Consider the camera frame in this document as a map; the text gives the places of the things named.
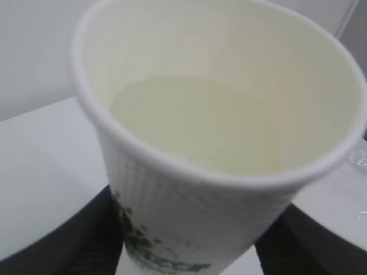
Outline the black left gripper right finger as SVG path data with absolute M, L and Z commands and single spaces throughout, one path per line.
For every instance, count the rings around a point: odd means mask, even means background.
M 264 274 L 366 274 L 366 214 L 337 221 L 290 205 L 255 249 Z

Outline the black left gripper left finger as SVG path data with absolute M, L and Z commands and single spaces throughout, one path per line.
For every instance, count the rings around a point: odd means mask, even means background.
M 1 274 L 115 274 L 123 234 L 105 187 L 41 240 L 1 260 Z

